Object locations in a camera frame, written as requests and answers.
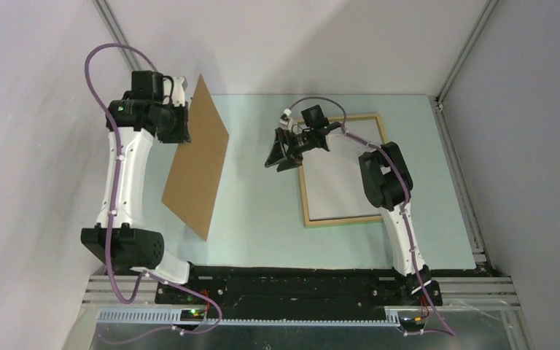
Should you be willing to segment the brown cardboard backing board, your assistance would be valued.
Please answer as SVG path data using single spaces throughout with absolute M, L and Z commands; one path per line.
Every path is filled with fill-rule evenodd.
M 194 234 L 206 241 L 229 133 L 203 75 L 198 77 L 192 95 L 188 129 L 192 141 L 176 148 L 161 201 Z

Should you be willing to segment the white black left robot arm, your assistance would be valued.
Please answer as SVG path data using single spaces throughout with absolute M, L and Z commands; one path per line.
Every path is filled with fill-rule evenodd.
M 101 211 L 93 227 L 81 232 L 82 244 L 116 271 L 149 273 L 174 283 L 173 294 L 194 303 L 201 283 L 189 276 L 190 265 L 170 253 L 165 236 L 145 227 L 144 177 L 155 141 L 191 141 L 187 128 L 187 80 L 155 71 L 134 71 L 131 88 L 107 109 L 109 166 Z

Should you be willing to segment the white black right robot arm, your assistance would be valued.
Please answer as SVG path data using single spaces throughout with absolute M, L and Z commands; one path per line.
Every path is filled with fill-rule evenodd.
M 398 144 L 375 143 L 351 132 L 344 121 L 330 122 L 316 105 L 302 111 L 300 128 L 290 109 L 285 109 L 274 131 L 265 167 L 278 172 L 299 168 L 304 154 L 323 149 L 359 166 L 363 193 L 378 209 L 392 245 L 397 283 L 394 293 L 403 304 L 420 300 L 432 277 L 421 255 L 411 218 L 411 178 Z

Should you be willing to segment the left aluminium corner post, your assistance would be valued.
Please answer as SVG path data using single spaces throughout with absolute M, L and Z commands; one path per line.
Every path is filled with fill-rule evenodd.
M 117 19 L 117 16 L 112 9 L 111 4 L 107 0 L 92 0 L 92 4 L 95 6 L 100 19 L 106 26 L 107 31 L 112 39 L 113 43 L 123 44 L 130 46 L 127 36 Z M 130 71 L 141 71 L 147 68 L 149 65 L 142 66 L 139 60 L 140 55 L 123 47 L 119 47 L 118 50 L 122 58 L 125 61 L 126 66 Z

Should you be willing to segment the aluminium corner post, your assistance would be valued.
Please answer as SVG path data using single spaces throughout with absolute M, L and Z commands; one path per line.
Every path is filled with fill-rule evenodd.
M 469 35 L 467 36 L 459 54 L 454 61 L 449 73 L 447 74 L 441 89 L 436 95 L 436 101 L 439 104 L 443 104 L 448 94 L 450 93 L 456 78 L 461 73 L 467 59 L 472 53 L 474 47 L 476 46 L 478 40 L 480 39 L 483 30 L 489 24 L 491 17 L 495 13 L 497 7 L 499 6 L 500 0 L 488 0 L 483 9 L 481 10 L 478 19 L 474 23 Z
M 107 0 L 92 0 L 92 4 L 95 6 L 100 19 L 106 26 L 107 31 L 112 39 L 113 43 L 123 44 L 130 46 L 127 36 L 117 19 L 117 16 L 112 9 L 111 4 Z M 123 47 L 119 47 L 118 50 L 122 58 L 125 61 L 126 66 L 130 71 L 141 71 L 147 68 L 149 65 L 142 66 L 139 60 L 140 55 Z

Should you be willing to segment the right aluminium corner post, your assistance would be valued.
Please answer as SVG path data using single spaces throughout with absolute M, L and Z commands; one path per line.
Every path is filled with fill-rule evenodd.
M 439 104 L 443 104 L 448 94 L 450 93 L 456 78 L 461 73 L 467 59 L 472 53 L 474 47 L 476 46 L 478 40 L 480 39 L 483 30 L 489 24 L 491 17 L 495 13 L 497 7 L 499 6 L 500 0 L 488 0 L 483 9 L 481 10 L 478 19 L 474 23 L 469 35 L 467 36 L 459 54 L 454 61 L 449 73 L 447 74 L 441 89 L 436 95 L 436 101 Z

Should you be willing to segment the aluminium front rail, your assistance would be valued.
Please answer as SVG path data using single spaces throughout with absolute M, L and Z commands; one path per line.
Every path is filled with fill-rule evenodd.
M 386 276 L 203 276 L 193 286 L 207 290 L 222 309 L 231 311 L 244 307 L 248 300 L 353 300 L 379 306 L 415 306 L 422 294 L 409 295 L 398 281 Z M 509 277 L 435 276 L 426 288 L 437 306 L 520 306 Z

